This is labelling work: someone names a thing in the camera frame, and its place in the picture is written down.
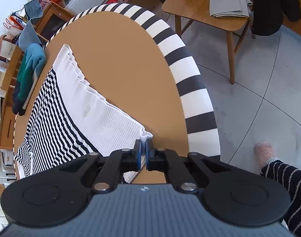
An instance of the black jacket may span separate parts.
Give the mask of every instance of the black jacket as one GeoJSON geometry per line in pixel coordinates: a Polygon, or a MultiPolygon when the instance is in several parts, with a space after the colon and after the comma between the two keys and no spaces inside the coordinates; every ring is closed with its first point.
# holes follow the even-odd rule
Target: black jacket
{"type": "Polygon", "coordinates": [[[254,21],[252,32],[269,36],[277,32],[283,22],[283,13],[288,20],[301,19],[299,0],[253,0],[254,21]]]}

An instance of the tiled floor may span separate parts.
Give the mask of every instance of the tiled floor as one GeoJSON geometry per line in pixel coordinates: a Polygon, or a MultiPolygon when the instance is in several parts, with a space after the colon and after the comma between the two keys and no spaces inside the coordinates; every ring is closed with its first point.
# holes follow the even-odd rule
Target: tiled floor
{"type": "MultiPolygon", "coordinates": [[[[174,17],[167,23],[174,28],[174,17]]],[[[285,27],[256,39],[248,31],[236,55],[234,85],[228,79],[225,32],[194,22],[182,40],[214,107],[221,161],[258,173],[253,148],[268,141],[282,161],[301,169],[301,37],[285,27]]]]}

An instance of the black and white striped garment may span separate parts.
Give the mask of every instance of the black and white striped garment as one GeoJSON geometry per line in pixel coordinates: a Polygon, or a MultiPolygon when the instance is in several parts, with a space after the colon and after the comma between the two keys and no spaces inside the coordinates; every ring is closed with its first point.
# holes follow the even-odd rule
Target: black and white striped garment
{"type": "Polygon", "coordinates": [[[281,183],[288,190],[291,204],[284,220],[291,232],[301,236],[301,170],[276,160],[264,166],[260,175],[281,183]]]}
{"type": "Polygon", "coordinates": [[[151,11],[126,3],[96,6],[73,17],[52,36],[49,42],[75,20],[101,11],[112,11],[131,18],[153,38],[176,82],[186,121],[189,151],[196,151],[206,156],[220,155],[213,107],[197,64],[180,37],[151,11]]]}
{"type": "Polygon", "coordinates": [[[51,69],[36,97],[26,135],[14,158],[29,176],[91,152],[99,153],[70,118],[56,73],[51,69]]]}

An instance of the striped pants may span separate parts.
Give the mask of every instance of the striped pants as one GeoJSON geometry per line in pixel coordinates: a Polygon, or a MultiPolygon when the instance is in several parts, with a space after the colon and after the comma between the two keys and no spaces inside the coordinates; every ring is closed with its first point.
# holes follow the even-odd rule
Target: striped pants
{"type": "Polygon", "coordinates": [[[260,175],[281,183],[287,189],[291,204],[284,220],[291,232],[301,236],[301,170],[275,160],[264,166],[260,175]]]}

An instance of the metal screw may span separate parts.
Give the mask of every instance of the metal screw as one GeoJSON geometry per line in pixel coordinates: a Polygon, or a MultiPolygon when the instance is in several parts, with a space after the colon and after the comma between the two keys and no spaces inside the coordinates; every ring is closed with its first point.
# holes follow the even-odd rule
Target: metal screw
{"type": "Polygon", "coordinates": [[[197,186],[194,183],[183,183],[181,185],[181,189],[184,191],[194,191],[197,188],[197,186]]]}
{"type": "Polygon", "coordinates": [[[94,188],[97,190],[97,191],[106,191],[107,189],[110,188],[110,185],[108,185],[107,183],[96,183],[94,185],[94,188]]]}

